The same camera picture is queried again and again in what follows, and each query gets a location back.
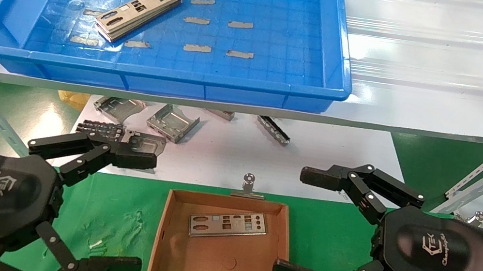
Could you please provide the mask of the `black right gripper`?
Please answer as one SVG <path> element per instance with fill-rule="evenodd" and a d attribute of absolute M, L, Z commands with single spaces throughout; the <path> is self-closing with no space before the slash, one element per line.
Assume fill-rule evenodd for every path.
<path fill-rule="evenodd" d="M 483 271 L 483 229 L 422 212 L 422 194 L 370 164 L 327 170 L 306 166 L 300 181 L 344 192 L 371 225 L 379 225 L 372 251 L 378 260 L 355 271 Z M 400 209 L 386 214 L 377 196 Z M 314 270 L 278 258 L 272 271 Z"/>

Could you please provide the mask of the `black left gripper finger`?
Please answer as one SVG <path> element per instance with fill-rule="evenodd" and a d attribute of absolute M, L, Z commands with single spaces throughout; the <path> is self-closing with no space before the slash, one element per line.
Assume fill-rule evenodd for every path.
<path fill-rule="evenodd" d="M 123 169 L 152 169 L 157 165 L 153 153 L 133 151 L 128 143 L 110 140 L 94 132 L 32 139 L 29 154 L 44 160 L 75 156 L 59 168 L 63 185 L 73 186 L 102 168 L 112 165 Z"/>

